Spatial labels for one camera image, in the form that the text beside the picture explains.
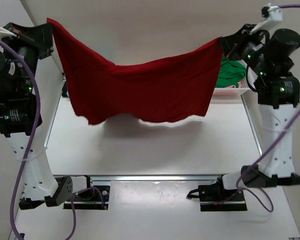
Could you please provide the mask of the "red t shirt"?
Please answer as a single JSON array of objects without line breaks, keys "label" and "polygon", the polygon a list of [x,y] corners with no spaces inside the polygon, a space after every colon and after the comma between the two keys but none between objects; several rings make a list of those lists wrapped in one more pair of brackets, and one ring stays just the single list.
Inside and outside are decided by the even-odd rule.
[{"label": "red t shirt", "polygon": [[223,51],[217,39],[181,55],[117,65],[72,36],[59,22],[53,37],[75,114],[90,125],[131,114],[145,122],[204,117],[218,80]]}]

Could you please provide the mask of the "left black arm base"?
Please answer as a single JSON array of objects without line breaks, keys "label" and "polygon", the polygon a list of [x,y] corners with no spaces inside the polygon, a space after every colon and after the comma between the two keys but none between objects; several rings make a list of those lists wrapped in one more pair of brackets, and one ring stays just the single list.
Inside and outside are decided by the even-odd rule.
[{"label": "left black arm base", "polygon": [[87,176],[87,186],[97,188],[89,189],[82,193],[76,193],[73,199],[75,210],[108,210],[111,192],[110,180],[99,180],[96,177]]}]

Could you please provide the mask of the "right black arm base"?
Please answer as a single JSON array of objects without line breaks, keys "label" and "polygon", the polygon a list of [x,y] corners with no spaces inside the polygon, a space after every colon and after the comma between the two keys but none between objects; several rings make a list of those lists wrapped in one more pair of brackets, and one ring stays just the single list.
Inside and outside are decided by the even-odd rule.
[{"label": "right black arm base", "polygon": [[187,199],[199,199],[201,212],[245,212],[248,210],[241,190],[224,188],[217,180],[212,184],[201,184],[191,190]]}]

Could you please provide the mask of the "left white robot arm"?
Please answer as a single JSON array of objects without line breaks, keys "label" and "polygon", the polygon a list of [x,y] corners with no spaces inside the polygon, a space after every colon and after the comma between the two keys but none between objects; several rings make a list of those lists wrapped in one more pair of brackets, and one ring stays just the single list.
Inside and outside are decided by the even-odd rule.
[{"label": "left white robot arm", "polygon": [[53,176],[46,155],[49,128],[43,125],[35,74],[38,61],[54,51],[53,26],[8,23],[0,27],[0,45],[0,133],[21,163],[24,195],[19,208],[56,207],[76,192],[91,198],[95,187],[87,177]]}]

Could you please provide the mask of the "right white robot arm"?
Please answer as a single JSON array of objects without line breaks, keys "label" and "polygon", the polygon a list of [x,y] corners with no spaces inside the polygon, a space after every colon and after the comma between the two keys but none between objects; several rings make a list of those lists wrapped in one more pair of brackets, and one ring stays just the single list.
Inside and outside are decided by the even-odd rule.
[{"label": "right white robot arm", "polygon": [[293,132],[300,102],[300,82],[291,73],[292,52],[300,48],[300,34],[281,28],[270,34],[245,24],[218,41],[225,57],[242,60],[257,78],[250,89],[257,94],[262,120],[262,155],[238,172],[225,174],[214,195],[226,200],[232,190],[300,185],[292,157]]}]

